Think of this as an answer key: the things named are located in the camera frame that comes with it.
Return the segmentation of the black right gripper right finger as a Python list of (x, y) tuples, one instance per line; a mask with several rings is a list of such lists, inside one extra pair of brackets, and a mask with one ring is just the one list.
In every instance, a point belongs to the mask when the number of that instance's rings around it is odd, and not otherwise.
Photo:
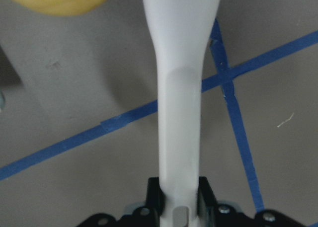
[(217, 201), (204, 176), (199, 178), (198, 217), (201, 227), (303, 227), (304, 225), (276, 210), (266, 209), (248, 217), (233, 205)]

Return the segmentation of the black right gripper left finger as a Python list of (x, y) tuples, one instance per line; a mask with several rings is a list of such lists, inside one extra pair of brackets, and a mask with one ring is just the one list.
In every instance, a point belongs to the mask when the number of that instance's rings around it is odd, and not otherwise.
[(98, 213), (84, 220), (83, 227), (158, 227), (160, 215), (164, 208), (164, 195), (159, 186), (159, 178), (148, 179), (147, 194), (144, 205), (137, 207), (131, 214), (120, 219), (112, 215)]

